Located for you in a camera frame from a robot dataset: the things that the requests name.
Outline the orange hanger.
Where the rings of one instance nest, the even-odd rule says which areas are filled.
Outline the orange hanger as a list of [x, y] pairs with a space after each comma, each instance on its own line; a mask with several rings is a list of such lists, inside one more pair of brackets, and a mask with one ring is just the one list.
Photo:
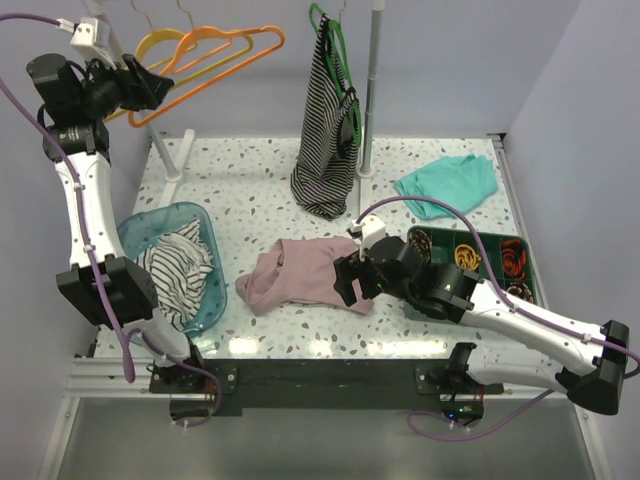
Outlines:
[[[220, 41], [220, 44], [189, 63], [184, 62], [184, 58], [202, 43], [213, 40]], [[199, 71], [191, 72], [206, 60], [211, 60], [229, 50], [236, 41], [243, 41], [246, 45], [224, 58], [219, 58], [213, 64], [207, 65]], [[221, 29], [212, 25], [196, 26], [191, 24], [191, 29], [177, 43], [173, 55], [166, 62], [159, 62], [158, 66], [162, 67], [160, 74], [164, 77], [171, 78], [172, 76], [187, 73], [187, 76], [181, 78], [171, 87], [171, 90], [179, 89], [194, 81], [197, 81], [197, 84], [154, 111], [150, 107], [144, 107], [144, 111], [150, 111], [149, 115], [137, 118], [134, 113], [129, 113], [127, 115], [129, 125], [133, 128], [142, 128], [150, 124], [152, 120], [165, 115], [214, 84], [275, 53], [284, 46], [285, 41], [284, 31], [276, 25]]]

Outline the pink tank top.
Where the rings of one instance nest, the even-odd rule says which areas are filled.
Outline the pink tank top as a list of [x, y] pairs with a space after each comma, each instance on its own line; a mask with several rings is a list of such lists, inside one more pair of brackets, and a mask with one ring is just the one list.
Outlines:
[[356, 302], [347, 306], [334, 289], [334, 261], [356, 250], [353, 240], [340, 236], [279, 239], [258, 256], [253, 270], [236, 280], [236, 292], [258, 316], [284, 303], [327, 305], [367, 315], [371, 300], [357, 292]]

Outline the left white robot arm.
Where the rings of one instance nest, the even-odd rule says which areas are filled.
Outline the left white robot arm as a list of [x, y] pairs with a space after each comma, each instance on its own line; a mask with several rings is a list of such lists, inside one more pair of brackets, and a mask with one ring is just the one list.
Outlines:
[[157, 109], [173, 81], [148, 71], [129, 54], [112, 66], [99, 59], [79, 66], [48, 53], [31, 60], [26, 71], [43, 101], [36, 126], [68, 209], [71, 253], [67, 271], [56, 276], [58, 290], [90, 324], [116, 334], [127, 381], [135, 378], [129, 343], [139, 337], [165, 382], [173, 381], [185, 392], [200, 390], [207, 368], [197, 348], [155, 316], [158, 298], [151, 276], [127, 258], [121, 245], [104, 123], [119, 108]]

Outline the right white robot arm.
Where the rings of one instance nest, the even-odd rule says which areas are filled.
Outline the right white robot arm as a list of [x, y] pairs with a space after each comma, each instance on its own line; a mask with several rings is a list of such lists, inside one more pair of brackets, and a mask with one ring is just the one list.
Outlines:
[[521, 301], [473, 271], [424, 261], [397, 236], [338, 258], [334, 269], [334, 289], [347, 306], [358, 296], [386, 294], [431, 320], [490, 330], [517, 342], [505, 351], [456, 346], [445, 369], [452, 390], [520, 384], [563, 393], [594, 413], [618, 413], [630, 355], [625, 324], [586, 323]]

